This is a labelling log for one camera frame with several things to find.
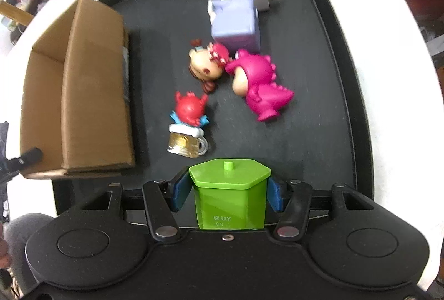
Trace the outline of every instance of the purple box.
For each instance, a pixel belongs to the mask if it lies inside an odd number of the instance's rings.
[[[253,0],[211,1],[216,14],[211,27],[213,39],[227,47],[230,53],[241,48],[259,53],[261,36]]]

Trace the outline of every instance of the black cable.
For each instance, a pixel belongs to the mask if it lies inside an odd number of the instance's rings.
[[[17,296],[18,299],[20,299],[19,294],[17,294],[17,292],[14,290],[14,288],[11,286],[11,290],[14,293],[15,296]]]

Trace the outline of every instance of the blue gripper pad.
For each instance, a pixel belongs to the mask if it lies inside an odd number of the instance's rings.
[[[178,178],[174,178],[170,182],[170,184],[173,186],[170,209],[174,213],[182,208],[188,194],[193,188],[193,180],[188,169],[185,173],[179,173],[177,176]]]
[[[274,178],[269,177],[267,180],[267,200],[276,213],[284,211],[284,199],[281,192],[281,184],[278,184]]]

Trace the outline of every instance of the lid knob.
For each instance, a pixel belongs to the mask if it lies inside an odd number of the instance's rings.
[[[225,171],[234,170],[234,162],[233,161],[223,161],[223,169]]]

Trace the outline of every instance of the black table surface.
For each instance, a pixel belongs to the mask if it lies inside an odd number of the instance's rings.
[[[314,0],[273,1],[259,13],[261,53],[277,65],[277,83],[295,92],[281,116],[256,121],[245,100],[218,80],[209,96],[208,153],[189,159],[166,151],[175,92],[202,95],[188,70],[190,40],[211,40],[208,0],[121,0],[113,7],[130,31],[130,90],[137,167],[123,177],[55,181],[59,211],[85,194],[117,180],[140,188],[153,179],[172,178],[183,166],[214,158],[251,158],[284,178],[330,189],[336,182],[355,187],[354,150],[341,78]],[[186,218],[195,218],[192,196]],[[187,226],[187,221],[179,223]]]

